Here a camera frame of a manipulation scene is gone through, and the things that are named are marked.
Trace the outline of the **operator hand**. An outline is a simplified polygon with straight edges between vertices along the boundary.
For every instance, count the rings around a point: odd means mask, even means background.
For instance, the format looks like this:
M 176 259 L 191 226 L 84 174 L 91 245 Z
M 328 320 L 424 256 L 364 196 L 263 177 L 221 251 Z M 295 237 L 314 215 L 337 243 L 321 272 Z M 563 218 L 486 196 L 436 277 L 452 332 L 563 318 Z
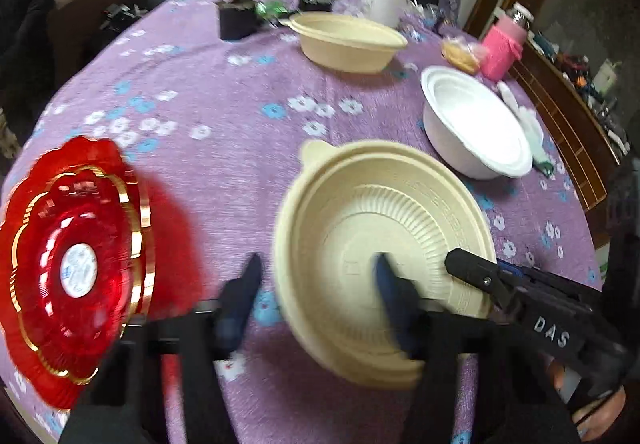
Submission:
M 550 360 L 547 375 L 562 401 L 578 387 L 580 377 L 557 360 Z M 626 392 L 621 386 L 615 393 L 606 392 L 573 412 L 572 420 L 582 442 L 594 442 L 613 427 L 625 407 Z

